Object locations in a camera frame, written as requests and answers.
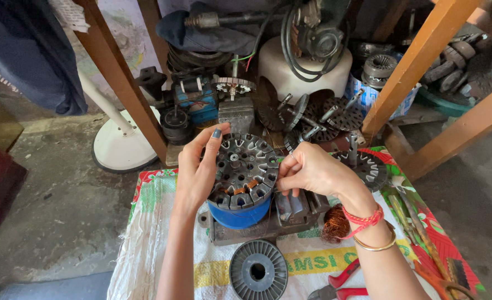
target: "left hand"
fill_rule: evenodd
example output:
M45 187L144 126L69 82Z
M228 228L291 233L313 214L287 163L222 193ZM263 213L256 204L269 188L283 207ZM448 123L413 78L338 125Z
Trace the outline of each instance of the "left hand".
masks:
M205 128L179 153L179 175L174 210L180 214L196 214L209 196L216 177L216 155L222 136L231 131L229 123ZM205 147L203 160L199 157Z

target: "gray floor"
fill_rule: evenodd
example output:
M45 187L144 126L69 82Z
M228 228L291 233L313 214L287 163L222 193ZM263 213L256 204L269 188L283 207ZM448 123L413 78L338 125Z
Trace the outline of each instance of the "gray floor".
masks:
M104 121L86 115L26 124L11 155L29 175L0 228L0 283L114 268L137 173L94 165L90 146ZM402 130L418 148L440 127ZM414 185L492 296L492 133Z

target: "green wire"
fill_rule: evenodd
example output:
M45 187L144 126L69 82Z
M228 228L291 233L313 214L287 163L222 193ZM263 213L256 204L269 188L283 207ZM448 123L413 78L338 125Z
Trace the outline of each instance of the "green wire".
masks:
M231 61L239 61L239 60L248 59L248 58L252 57L254 54L255 54L255 51L253 51L250 55L248 55L246 57L239 58L239 59L231 59Z

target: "blue machine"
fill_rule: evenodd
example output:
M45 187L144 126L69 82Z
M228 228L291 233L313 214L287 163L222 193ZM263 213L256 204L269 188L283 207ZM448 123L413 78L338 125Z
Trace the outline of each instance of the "blue machine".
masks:
M184 79L175 86L175 101L180 106L189 109L194 125L218 119L216 105L218 95L211 88L211 81L208 77L199 75Z
M255 225L270 209L271 196L251 208L230 210L209 204L209 211L213 218L223 226L231 229L244 229Z

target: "white cylinder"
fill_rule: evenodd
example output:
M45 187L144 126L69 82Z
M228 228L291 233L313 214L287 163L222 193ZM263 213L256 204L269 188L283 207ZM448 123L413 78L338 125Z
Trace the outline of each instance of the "white cylinder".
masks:
M135 132L133 126L120 114L116 107L105 97L96 85L82 72L77 71L83 91L98 105L101 110L112 119L116 125L125 133L125 136Z
M298 64L311 71L320 71L325 62L296 58ZM300 97L318 90L329 89L335 93L335 97L342 97L348 82L349 70L353 58L348 49L344 50L343 57L336 67L324 74L315 82L305 82L297 78L286 64L281 48L281 37L275 37L266 42L259 52L259 77L264 76L276 88L277 98L281 101L288 93L294 97L289 104L294 105ZM314 78L300 71L306 78Z

